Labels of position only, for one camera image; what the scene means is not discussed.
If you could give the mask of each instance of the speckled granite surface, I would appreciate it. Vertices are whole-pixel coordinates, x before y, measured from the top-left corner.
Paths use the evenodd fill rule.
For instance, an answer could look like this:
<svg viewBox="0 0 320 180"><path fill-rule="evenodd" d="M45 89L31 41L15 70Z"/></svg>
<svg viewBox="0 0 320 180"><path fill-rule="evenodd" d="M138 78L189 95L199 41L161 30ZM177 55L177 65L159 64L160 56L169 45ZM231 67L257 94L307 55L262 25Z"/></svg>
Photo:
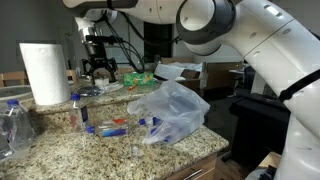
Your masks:
<svg viewBox="0 0 320 180"><path fill-rule="evenodd" d="M85 97L81 101L85 102L88 107L101 106L106 104L113 104L118 102L133 101L148 94L160 87L160 84L148 86L137 86L132 91L128 91L127 87L123 87L117 91L105 93L96 97ZM21 104L29 109L30 113L37 115L53 114L57 112L69 111L71 101L50 106L38 106L35 104L33 98L24 99L20 101Z"/></svg>
<svg viewBox="0 0 320 180"><path fill-rule="evenodd" d="M228 142L205 127L174 144L143 145L146 128L122 137L45 132L23 158L0 165L0 179L163 179Z"/></svg>

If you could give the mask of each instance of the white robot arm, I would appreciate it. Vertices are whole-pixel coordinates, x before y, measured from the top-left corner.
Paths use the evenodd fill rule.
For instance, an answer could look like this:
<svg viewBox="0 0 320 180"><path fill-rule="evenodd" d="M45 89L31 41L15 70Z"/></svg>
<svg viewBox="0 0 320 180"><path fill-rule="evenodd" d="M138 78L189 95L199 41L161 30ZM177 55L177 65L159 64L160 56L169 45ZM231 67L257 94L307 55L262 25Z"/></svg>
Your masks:
<svg viewBox="0 0 320 180"><path fill-rule="evenodd" d="M215 52L221 43L237 49L291 111L275 178L320 178L320 42L284 10L266 0L237 6L230 0L63 1L74 9L86 4L80 17L89 9L111 8L150 23L176 23L186 46L199 55ZM292 93L283 93L289 87Z"/></svg>

